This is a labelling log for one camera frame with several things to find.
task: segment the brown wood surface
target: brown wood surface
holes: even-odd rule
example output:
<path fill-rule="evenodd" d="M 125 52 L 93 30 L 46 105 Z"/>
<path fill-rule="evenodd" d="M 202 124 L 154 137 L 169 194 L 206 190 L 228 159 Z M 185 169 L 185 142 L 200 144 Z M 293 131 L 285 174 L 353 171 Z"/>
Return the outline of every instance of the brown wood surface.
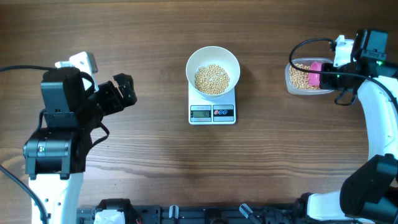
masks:
<path fill-rule="evenodd" d="M 337 93 L 294 96 L 284 70 L 291 49 L 314 37 L 389 31 L 398 59 L 397 1 L 175 1 L 0 6 L 0 66 L 52 66 L 94 53 L 99 83 L 133 76 L 138 102 L 105 117 L 107 141 L 87 157 L 80 205 L 130 198 L 136 205 L 293 202 L 338 190 L 368 156 L 360 103 Z M 185 64 L 218 45 L 241 64 L 238 122 L 188 123 Z M 327 44 L 297 57 L 328 57 Z M 44 108 L 41 71 L 0 74 L 0 162 L 27 182 L 22 147 Z M 94 138 L 103 133 L 95 131 Z M 0 223 L 29 223 L 30 199 L 0 174 Z"/>

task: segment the wooden tabletop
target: wooden tabletop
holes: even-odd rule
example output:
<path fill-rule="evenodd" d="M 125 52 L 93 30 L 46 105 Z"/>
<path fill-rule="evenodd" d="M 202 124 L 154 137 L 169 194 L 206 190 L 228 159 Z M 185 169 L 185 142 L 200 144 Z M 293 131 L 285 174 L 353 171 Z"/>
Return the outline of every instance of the wooden tabletop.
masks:
<path fill-rule="evenodd" d="M 108 140 L 87 157 L 80 206 L 104 198 L 134 205 L 293 202 L 339 190 L 368 156 L 363 110 L 337 106 L 338 93 L 295 96 L 284 70 L 299 42 L 389 31 L 398 60 L 397 1 L 159 1 L 0 6 L 0 66 L 53 66 L 95 55 L 98 83 L 132 75 L 136 105 L 104 118 Z M 217 45 L 241 65 L 237 123 L 188 123 L 186 62 Z M 328 44 L 297 57 L 333 59 Z M 27 182 L 22 147 L 41 109 L 43 71 L 0 74 L 0 162 Z M 103 133 L 94 131 L 93 138 Z M 0 174 L 0 223 L 29 223 L 30 198 Z"/>

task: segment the bowl of beans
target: bowl of beans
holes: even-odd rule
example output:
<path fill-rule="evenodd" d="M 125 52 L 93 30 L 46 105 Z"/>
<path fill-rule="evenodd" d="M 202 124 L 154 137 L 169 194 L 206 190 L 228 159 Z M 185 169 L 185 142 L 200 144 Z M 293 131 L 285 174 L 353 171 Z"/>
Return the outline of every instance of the bowl of beans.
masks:
<path fill-rule="evenodd" d="M 310 69 L 313 62 L 333 63 L 327 58 L 298 58 L 292 60 L 298 68 Z M 318 95 L 331 93 L 333 90 L 321 90 L 319 86 L 311 86 L 308 82 L 308 73 L 298 71 L 288 63 L 285 69 L 287 91 L 293 95 Z"/>
<path fill-rule="evenodd" d="M 205 98 L 231 91 L 238 83 L 241 69 L 236 57 L 222 47 L 209 46 L 197 50 L 185 69 L 189 85 Z"/>

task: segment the plastic container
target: plastic container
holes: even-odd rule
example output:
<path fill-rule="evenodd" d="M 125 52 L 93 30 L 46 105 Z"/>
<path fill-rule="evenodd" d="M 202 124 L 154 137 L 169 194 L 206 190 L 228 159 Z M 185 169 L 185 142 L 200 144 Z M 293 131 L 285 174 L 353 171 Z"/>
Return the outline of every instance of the plastic container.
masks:
<path fill-rule="evenodd" d="M 228 87 L 224 92 L 217 95 L 202 93 L 195 87 L 195 75 L 198 72 L 198 69 L 210 64 L 221 66 L 229 76 Z M 231 91 L 236 86 L 241 75 L 241 68 L 238 60 L 229 50 L 222 47 L 209 46 L 201 48 L 191 55 L 188 59 L 185 73 L 187 74 L 189 85 L 201 94 L 201 96 L 205 98 L 216 98 Z"/>
<path fill-rule="evenodd" d="M 293 60 L 293 63 L 299 63 L 306 66 L 311 66 L 313 62 L 333 63 L 331 60 L 327 58 L 297 58 Z M 293 95 L 318 95 L 318 94 L 326 94 L 333 92 L 333 90 L 302 90 L 294 87 L 292 81 L 290 80 L 289 67 L 290 64 L 288 63 L 285 69 L 285 78 L 286 78 L 287 91 L 289 93 Z"/>

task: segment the pink scoop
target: pink scoop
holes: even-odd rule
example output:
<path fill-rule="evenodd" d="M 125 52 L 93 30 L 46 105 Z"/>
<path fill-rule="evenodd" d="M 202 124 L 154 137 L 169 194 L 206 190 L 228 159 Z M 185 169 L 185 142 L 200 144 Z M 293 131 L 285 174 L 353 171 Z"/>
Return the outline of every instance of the pink scoop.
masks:
<path fill-rule="evenodd" d="M 322 64 L 319 62 L 313 62 L 310 66 L 310 70 L 320 71 L 322 69 Z M 310 86 L 319 86 L 320 85 L 320 74 L 317 73 L 308 73 L 308 84 Z"/>

